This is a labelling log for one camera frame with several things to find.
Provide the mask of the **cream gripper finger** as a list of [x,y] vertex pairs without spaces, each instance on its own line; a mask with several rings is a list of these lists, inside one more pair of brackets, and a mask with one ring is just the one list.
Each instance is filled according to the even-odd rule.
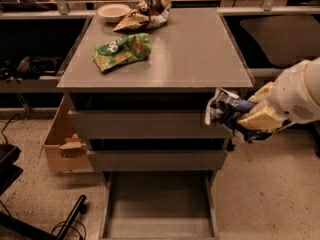
[[256,91],[253,95],[249,97],[249,101],[253,103],[260,103],[264,100],[267,100],[270,97],[272,87],[272,82],[266,83],[258,91]]
[[272,131],[282,126],[283,116],[266,104],[239,117],[237,123],[248,130]]

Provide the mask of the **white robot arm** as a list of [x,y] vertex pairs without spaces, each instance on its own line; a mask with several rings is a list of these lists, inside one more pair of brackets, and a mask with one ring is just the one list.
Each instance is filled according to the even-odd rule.
[[255,106],[237,119],[248,130],[280,131],[320,119],[320,58],[284,70],[249,98]]

